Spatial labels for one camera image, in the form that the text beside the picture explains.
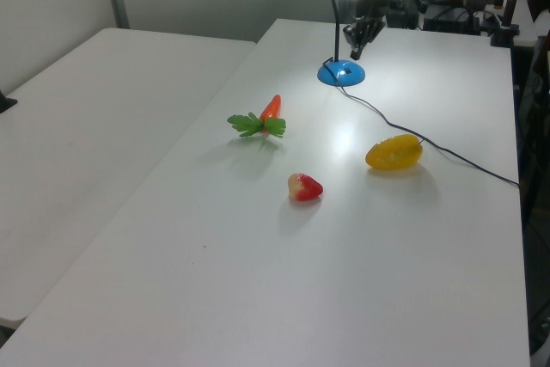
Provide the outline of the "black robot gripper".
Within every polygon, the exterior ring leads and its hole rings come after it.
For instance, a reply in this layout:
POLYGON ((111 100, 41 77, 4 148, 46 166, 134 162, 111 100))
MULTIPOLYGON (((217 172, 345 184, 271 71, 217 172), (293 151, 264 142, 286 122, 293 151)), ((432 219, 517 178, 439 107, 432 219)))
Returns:
POLYGON ((387 14, 391 0, 350 0, 351 16, 355 21, 342 31, 351 47, 351 58, 359 60, 365 46, 372 43, 384 29, 383 17, 387 14))

